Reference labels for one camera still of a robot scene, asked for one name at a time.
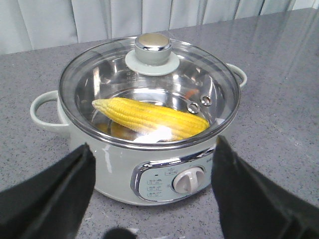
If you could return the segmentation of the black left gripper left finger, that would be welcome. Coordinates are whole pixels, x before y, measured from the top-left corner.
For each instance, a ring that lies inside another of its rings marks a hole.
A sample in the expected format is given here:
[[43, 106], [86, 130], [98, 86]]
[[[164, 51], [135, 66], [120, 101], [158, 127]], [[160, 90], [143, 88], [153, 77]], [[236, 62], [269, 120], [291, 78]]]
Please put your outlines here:
[[96, 160], [84, 144], [0, 193], [2, 239], [73, 239], [95, 186]]

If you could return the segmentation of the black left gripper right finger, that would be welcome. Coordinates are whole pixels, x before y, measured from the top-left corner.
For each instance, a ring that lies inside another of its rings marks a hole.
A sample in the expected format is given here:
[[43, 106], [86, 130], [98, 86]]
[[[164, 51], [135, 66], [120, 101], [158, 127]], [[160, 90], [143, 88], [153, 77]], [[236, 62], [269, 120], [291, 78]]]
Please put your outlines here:
[[226, 239], [317, 239], [319, 210], [258, 172], [219, 136], [211, 185]]

